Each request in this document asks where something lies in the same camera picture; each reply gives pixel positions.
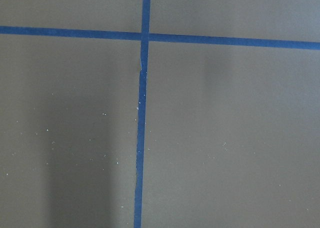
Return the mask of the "blue tape line lengthwise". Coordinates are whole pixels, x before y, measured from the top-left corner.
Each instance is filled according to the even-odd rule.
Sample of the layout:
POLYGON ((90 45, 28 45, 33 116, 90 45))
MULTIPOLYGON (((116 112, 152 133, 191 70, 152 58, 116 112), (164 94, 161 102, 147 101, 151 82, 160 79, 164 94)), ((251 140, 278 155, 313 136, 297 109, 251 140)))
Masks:
POLYGON ((139 73, 138 109, 137 109, 138 113, 137 113, 137 144, 136 144, 136 184, 135 184, 135 191, 134 191, 134 217, 133 217, 133 226, 135 228, 140 228, 142 226, 147 76, 148 76, 148 56, 149 56, 149 36, 150 36, 150 10, 151 10, 151 0, 142 0, 140 73, 139 73))

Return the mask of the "blue tape line crosswise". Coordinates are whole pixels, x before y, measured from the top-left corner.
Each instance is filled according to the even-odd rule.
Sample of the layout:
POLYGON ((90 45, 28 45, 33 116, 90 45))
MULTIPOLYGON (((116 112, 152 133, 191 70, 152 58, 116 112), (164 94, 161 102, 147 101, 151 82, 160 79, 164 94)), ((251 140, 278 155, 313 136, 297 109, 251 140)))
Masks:
MULTIPOLYGON (((49 37, 109 39, 109 40, 128 40, 128 41, 140 41, 142 39, 142 35, 139 32, 82 30, 82 29, 44 28, 44 27, 21 27, 21 26, 1 26, 0 33, 6 34, 6 35, 49 36, 49 37)), ((319 42, 311 42, 311 41, 219 37, 219 36, 201 36, 201 35, 150 33, 148 35, 148 40, 151 42, 210 44, 210 45, 246 46, 246 47, 268 47, 268 48, 301 49, 301 50, 315 50, 315 51, 318 51, 320 49, 319 42)))

